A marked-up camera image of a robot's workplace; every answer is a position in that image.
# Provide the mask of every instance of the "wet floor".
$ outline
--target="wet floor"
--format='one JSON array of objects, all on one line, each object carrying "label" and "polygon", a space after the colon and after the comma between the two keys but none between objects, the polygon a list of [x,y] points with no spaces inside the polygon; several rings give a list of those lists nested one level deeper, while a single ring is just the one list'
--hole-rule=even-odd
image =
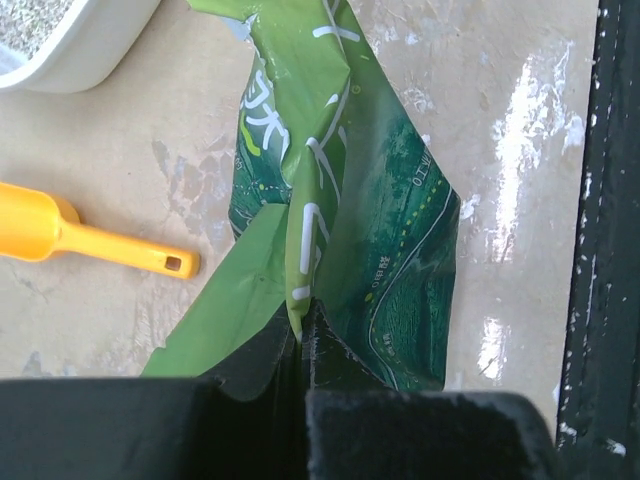
[{"label": "wet floor", "polygon": [[[527,395],[555,423],[596,2],[352,2],[463,200],[448,389]],[[199,249],[182,282],[77,256],[0,260],[0,376],[135,375],[230,246],[251,47],[163,2],[116,72],[72,96],[0,96],[3,181],[101,227]]]}]

